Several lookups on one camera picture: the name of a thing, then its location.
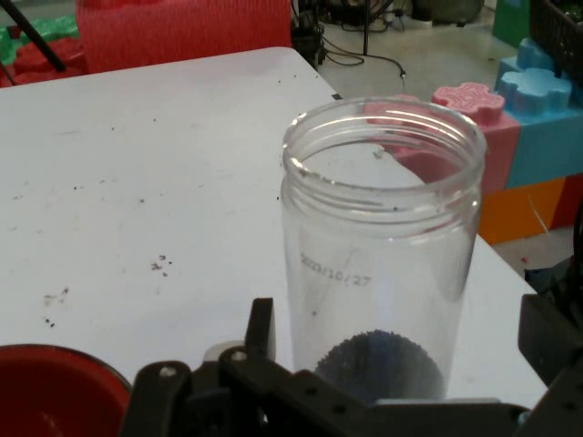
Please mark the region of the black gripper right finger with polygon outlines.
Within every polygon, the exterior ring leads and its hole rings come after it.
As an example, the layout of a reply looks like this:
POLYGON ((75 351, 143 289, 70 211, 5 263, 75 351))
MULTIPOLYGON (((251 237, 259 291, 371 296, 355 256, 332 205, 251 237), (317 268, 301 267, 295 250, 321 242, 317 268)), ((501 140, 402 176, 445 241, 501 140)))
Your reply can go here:
POLYGON ((547 391, 518 426, 518 436, 582 434, 582 330, 548 300, 522 297, 518 348, 547 391))

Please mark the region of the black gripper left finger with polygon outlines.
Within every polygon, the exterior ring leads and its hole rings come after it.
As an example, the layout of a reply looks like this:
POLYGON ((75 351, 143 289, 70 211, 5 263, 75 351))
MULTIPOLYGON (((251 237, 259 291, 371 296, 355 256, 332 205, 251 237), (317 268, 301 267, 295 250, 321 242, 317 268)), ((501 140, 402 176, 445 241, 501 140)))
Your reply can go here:
POLYGON ((243 343, 196 370, 179 361, 149 364, 134 382, 125 436, 372 436, 373 410, 309 371, 273 359, 274 303, 251 304, 243 343))

